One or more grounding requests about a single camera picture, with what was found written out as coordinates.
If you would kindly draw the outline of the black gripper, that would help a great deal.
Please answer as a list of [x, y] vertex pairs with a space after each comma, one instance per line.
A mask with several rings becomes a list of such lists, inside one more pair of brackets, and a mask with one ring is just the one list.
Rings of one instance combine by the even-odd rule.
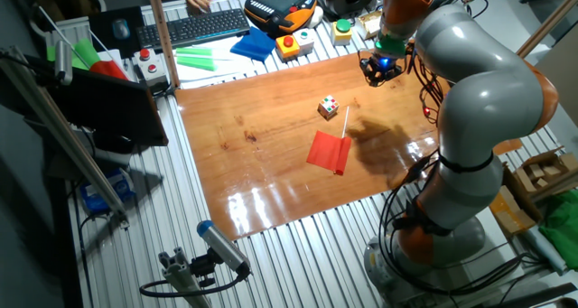
[[360, 59], [359, 66], [370, 87], [375, 86], [375, 80], [395, 79], [403, 73], [402, 67], [394, 59], [376, 54]]

